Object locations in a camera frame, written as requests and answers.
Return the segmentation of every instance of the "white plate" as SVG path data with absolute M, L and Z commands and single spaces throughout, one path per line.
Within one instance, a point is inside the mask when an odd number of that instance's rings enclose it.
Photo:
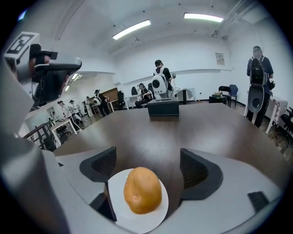
M 148 214 L 133 213 L 124 200 L 124 185 L 131 171 L 132 169 L 121 171 L 109 179 L 109 194 L 117 218 L 116 224 L 129 231 L 143 234 L 152 231 L 164 220 L 169 205 L 168 194 L 160 181 L 162 188 L 161 205 Z

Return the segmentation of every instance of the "blue chair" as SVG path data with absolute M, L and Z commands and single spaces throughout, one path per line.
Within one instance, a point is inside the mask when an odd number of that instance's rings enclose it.
M 231 100 L 235 102 L 235 107 L 236 107 L 238 88 L 236 85 L 229 85 L 229 87 L 231 89 Z

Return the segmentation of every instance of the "bread roll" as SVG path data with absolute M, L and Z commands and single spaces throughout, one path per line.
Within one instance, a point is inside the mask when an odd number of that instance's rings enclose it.
M 124 185 L 124 199 L 133 213 L 154 211 L 162 201 L 160 180 L 148 168 L 133 169 Z

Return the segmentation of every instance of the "framed picture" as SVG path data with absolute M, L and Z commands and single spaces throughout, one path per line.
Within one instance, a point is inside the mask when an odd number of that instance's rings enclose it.
M 216 53 L 216 59 L 218 65 L 225 65 L 224 54 Z

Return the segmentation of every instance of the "black backpack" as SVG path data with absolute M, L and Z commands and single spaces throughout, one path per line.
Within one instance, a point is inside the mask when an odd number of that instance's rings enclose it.
M 131 95 L 137 95 L 137 90 L 136 88 L 133 86 L 132 89 L 131 89 Z

